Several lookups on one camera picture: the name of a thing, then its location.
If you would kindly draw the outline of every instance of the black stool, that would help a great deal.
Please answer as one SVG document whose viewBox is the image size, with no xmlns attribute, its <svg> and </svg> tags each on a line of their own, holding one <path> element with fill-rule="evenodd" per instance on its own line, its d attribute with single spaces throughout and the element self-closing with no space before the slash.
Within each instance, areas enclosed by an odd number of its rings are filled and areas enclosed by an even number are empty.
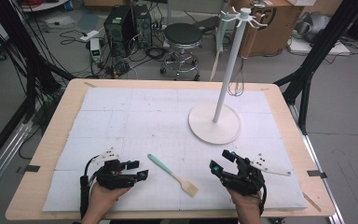
<svg viewBox="0 0 358 224">
<path fill-rule="evenodd" d="M 171 52 L 165 56 L 160 73 L 165 74 L 167 72 L 165 68 L 167 67 L 176 71 L 175 80 L 179 80 L 181 73 L 195 70 L 197 74 L 194 76 L 194 80 L 199 81 L 199 61 L 193 53 L 186 51 L 186 49 L 193 49 L 201 44 L 201 30 L 192 24 L 175 23 L 165 28 L 164 38 L 170 47 L 179 49 L 179 51 Z"/>
</svg>

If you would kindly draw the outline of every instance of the power strip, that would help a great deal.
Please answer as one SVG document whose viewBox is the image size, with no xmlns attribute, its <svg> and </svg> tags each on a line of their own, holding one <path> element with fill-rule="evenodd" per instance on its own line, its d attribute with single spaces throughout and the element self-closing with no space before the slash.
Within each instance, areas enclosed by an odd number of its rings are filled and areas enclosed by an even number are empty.
<svg viewBox="0 0 358 224">
<path fill-rule="evenodd" d="M 98 31 L 91 31 L 87 34 L 87 36 L 81 36 L 80 39 L 83 41 L 88 41 L 90 38 L 92 38 L 93 36 L 97 35 L 99 32 Z"/>
</svg>

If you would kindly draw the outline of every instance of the gray floor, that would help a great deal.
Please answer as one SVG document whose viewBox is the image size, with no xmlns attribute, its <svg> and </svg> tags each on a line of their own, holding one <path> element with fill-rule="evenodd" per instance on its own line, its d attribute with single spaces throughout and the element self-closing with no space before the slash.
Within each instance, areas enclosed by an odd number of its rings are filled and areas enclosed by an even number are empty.
<svg viewBox="0 0 358 224">
<path fill-rule="evenodd" d="M 90 12 L 83 9 L 67 12 L 67 14 L 76 21 L 82 21 L 85 15 L 90 15 Z M 101 17 L 96 23 L 86 25 L 93 26 L 91 29 L 100 29 L 103 21 Z M 90 53 L 85 49 L 84 44 L 61 45 L 62 38 L 59 37 L 61 32 L 63 31 L 44 34 L 50 51 L 68 71 L 76 72 L 86 69 Z M 202 49 L 193 50 L 200 59 L 201 81 L 209 81 L 214 61 L 213 42 L 213 37 L 206 35 L 203 38 Z M 223 80 L 227 58 L 228 52 L 221 55 L 213 81 Z M 296 71 L 304 59 L 305 57 L 290 54 L 287 50 L 275 57 L 251 57 L 245 61 L 245 81 L 274 82 Z M 327 59 L 332 61 L 333 57 L 329 56 Z M 234 71 L 238 70 L 240 63 L 241 60 L 238 59 Z M 132 72 L 128 78 L 158 80 L 174 77 L 174 74 L 162 76 L 159 73 L 159 67 L 159 62 L 144 63 L 136 67 L 136 74 Z M 182 79 L 191 80 L 192 77 L 183 75 Z M 24 93 L 10 60 L 0 61 L 0 131 L 23 99 Z M 307 127 L 310 140 L 328 175 L 328 183 L 345 222 L 358 223 L 358 54 L 337 57 L 332 64 L 324 62 L 319 67 L 311 86 Z M 39 132 L 24 145 L 22 153 L 25 156 L 32 156 L 40 139 Z M 28 162 L 16 155 L 0 178 L 0 223 L 13 223 L 6 220 L 5 212 L 21 181 L 23 167 Z M 49 223 L 69 222 L 52 221 Z M 327 221 L 325 218 L 304 217 L 287 218 L 286 223 L 319 224 L 327 223 Z"/>
</svg>

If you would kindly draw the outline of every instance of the desk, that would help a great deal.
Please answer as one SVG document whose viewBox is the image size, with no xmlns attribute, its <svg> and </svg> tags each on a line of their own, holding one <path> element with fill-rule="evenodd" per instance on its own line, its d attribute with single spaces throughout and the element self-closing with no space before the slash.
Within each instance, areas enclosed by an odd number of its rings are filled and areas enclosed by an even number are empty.
<svg viewBox="0 0 358 224">
<path fill-rule="evenodd" d="M 9 220 L 79 219 L 80 215 L 68 212 L 42 212 L 48 195 L 49 184 L 57 160 L 65 146 L 77 112 L 88 88 L 149 88 L 219 90 L 219 82 L 145 81 L 145 80 L 72 80 L 34 154 L 31 165 L 40 166 L 37 173 L 26 173 L 15 193 L 6 217 Z M 308 170 L 316 170 L 304 145 L 300 132 L 282 98 L 279 88 L 273 84 L 245 84 L 247 91 L 263 91 L 275 118 L 283 143 L 297 173 L 300 186 L 307 199 L 307 208 L 301 210 L 268 210 L 263 217 L 330 217 L 335 209 L 319 177 L 309 177 Z M 164 212 L 115 212 L 106 218 L 214 218 L 236 217 L 234 210 L 164 211 Z"/>
</svg>

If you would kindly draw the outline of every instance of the human hand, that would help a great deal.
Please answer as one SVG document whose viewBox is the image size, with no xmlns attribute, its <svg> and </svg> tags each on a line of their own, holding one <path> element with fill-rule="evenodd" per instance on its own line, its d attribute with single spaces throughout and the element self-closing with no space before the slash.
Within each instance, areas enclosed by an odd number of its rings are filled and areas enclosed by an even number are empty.
<svg viewBox="0 0 358 224">
<path fill-rule="evenodd" d="M 131 188 L 107 189 L 98 182 L 92 186 L 89 196 L 89 208 L 82 219 L 82 224 L 98 224 L 104 215 L 113 207 L 118 197 L 125 194 Z"/>
<path fill-rule="evenodd" d="M 231 195 L 232 202 L 235 203 L 238 219 L 241 224 L 259 224 L 260 220 L 260 197 L 257 195 L 243 196 L 233 189 L 227 189 Z"/>
</svg>

